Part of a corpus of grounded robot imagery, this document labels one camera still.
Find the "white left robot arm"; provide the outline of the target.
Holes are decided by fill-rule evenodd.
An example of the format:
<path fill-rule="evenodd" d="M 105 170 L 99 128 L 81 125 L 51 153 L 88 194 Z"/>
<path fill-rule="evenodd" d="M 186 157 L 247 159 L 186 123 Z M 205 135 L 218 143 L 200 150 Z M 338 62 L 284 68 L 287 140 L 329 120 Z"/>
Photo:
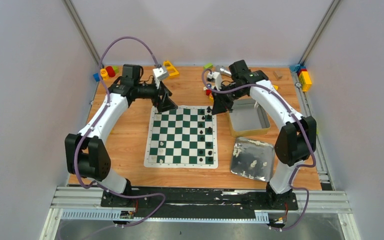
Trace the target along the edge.
<path fill-rule="evenodd" d="M 114 193 L 120 206 L 133 201 L 130 181 L 111 167 L 105 143 L 122 114 L 137 99 L 149 99 L 159 113 L 177 109 L 170 99 L 172 93 L 163 80 L 169 77 L 165 66 L 152 70 L 151 83 L 142 82 L 144 69 L 140 65 L 124 64 L 121 75 L 107 89 L 102 105 L 78 133 L 70 133 L 64 140 L 66 165 L 79 182 L 89 179 L 104 190 Z"/>

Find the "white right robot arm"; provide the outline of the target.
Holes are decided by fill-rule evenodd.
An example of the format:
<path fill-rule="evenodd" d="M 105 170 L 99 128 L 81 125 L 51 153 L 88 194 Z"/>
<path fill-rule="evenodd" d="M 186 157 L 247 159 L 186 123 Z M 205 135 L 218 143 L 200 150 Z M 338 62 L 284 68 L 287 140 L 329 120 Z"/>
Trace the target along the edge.
<path fill-rule="evenodd" d="M 213 95 L 212 114 L 232 111 L 235 100 L 249 96 L 274 121 L 279 130 L 274 145 L 279 163 L 268 182 L 265 201 L 270 208 L 278 209 L 286 201 L 285 194 L 294 189 L 293 181 L 298 170 L 316 166 L 316 162 L 306 164 L 305 161 L 315 157 L 317 122 L 312 116 L 304 116 L 295 110 L 262 70 L 252 71 L 244 60 L 234 62 L 228 68 L 232 80 L 229 84 L 216 80 L 211 85 L 205 76 L 201 77 Z"/>

